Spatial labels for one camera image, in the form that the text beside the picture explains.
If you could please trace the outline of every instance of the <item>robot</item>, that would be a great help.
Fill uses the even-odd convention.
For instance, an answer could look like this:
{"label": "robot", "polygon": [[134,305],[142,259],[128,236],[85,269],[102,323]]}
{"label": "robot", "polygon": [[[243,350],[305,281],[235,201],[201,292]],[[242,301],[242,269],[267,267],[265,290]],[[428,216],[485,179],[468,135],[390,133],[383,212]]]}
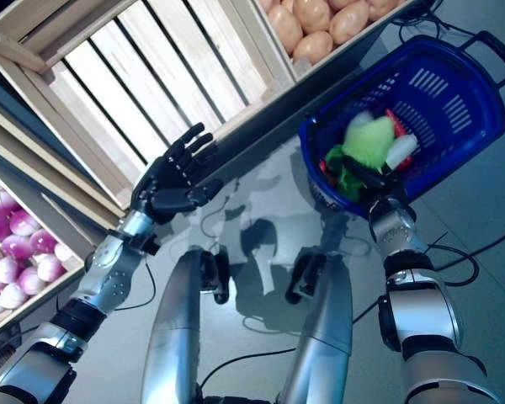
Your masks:
{"label": "robot", "polygon": [[[157,253],[154,229],[178,212],[208,203],[222,188],[214,179],[196,184],[203,166],[196,153],[213,139],[197,124],[144,173],[125,218],[87,259],[86,274],[69,301],[34,331],[0,369],[0,404],[63,402],[76,363],[100,324],[122,304],[141,260]],[[345,160],[368,187],[369,228],[380,250],[386,292],[379,298],[384,343],[400,352],[407,404],[492,404],[484,365],[462,354],[460,319],[444,282],[418,238],[416,215],[396,178]],[[166,285],[148,347],[142,403],[269,404],[241,397],[203,397],[196,382],[199,295],[229,297],[225,254],[199,248],[185,253]],[[352,346],[352,295],[348,270],[336,254],[301,257],[287,299],[312,298],[288,374],[276,404],[340,404]]]}

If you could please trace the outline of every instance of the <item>basket handle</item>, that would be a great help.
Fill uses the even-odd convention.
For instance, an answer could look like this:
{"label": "basket handle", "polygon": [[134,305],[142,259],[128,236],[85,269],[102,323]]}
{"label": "basket handle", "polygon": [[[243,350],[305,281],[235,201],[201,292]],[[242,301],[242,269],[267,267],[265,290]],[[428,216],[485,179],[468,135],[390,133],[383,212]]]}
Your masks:
{"label": "basket handle", "polygon": [[[498,38],[492,35],[488,31],[481,31],[475,34],[470,40],[464,43],[459,49],[465,51],[470,45],[473,45],[477,41],[482,42],[492,49],[505,63],[505,44],[503,44]],[[497,82],[497,88],[501,88],[505,85],[505,78],[501,82]]]}

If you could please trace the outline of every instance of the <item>robot forearm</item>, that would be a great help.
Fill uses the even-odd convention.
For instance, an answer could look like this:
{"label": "robot forearm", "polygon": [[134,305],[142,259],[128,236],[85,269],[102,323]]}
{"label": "robot forearm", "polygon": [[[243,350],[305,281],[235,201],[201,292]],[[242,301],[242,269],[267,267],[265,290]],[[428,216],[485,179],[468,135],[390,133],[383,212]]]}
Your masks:
{"label": "robot forearm", "polygon": [[444,282],[419,241],[410,208],[371,214],[387,292],[379,300],[385,345],[401,352],[402,379],[408,404],[499,403],[484,365],[459,349],[463,332]]}
{"label": "robot forearm", "polygon": [[152,226],[147,216],[132,211],[106,236],[70,300],[3,366],[0,391],[34,404],[63,400],[76,375],[70,363],[79,360],[103,320],[125,301],[146,255],[138,247]]}

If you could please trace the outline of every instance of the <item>red object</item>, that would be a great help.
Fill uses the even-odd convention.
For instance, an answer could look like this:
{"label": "red object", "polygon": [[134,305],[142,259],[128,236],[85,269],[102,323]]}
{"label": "red object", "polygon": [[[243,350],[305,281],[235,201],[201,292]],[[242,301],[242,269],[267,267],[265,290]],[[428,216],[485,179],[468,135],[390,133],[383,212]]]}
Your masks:
{"label": "red object", "polygon": [[406,130],[404,129],[404,126],[402,126],[402,123],[396,115],[391,111],[390,109],[385,110],[385,114],[391,118],[393,121],[393,124],[395,125],[395,138],[399,138],[401,136],[407,135]]}
{"label": "red object", "polygon": [[[393,125],[395,126],[395,138],[398,139],[401,136],[407,135],[406,129],[404,129],[404,126],[402,126],[401,121],[396,117],[393,111],[391,111],[390,109],[386,109],[385,114],[388,117],[390,117],[391,120],[393,121]],[[407,166],[412,164],[412,162],[413,162],[413,156],[409,156],[406,160],[404,160],[398,165],[395,171],[399,173],[404,171],[407,168]]]}
{"label": "red object", "polygon": [[320,171],[322,171],[323,175],[327,178],[329,185],[335,188],[337,186],[337,179],[329,171],[329,168],[327,168],[326,162],[324,160],[320,160],[320,162],[318,163],[318,167],[320,168]]}

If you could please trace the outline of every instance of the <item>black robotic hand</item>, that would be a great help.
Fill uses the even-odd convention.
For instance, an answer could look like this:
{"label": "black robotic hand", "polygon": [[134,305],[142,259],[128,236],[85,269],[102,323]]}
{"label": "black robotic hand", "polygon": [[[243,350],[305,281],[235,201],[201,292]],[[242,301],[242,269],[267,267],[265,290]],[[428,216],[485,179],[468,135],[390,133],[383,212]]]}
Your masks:
{"label": "black robotic hand", "polygon": [[211,133],[203,134],[187,146],[203,130],[202,123],[191,127],[153,162],[133,190],[131,209],[144,212],[156,223],[163,224],[178,212],[207,204],[221,190],[223,183],[218,179],[197,185],[206,161],[216,150],[212,144],[201,159],[195,155],[213,140]]}

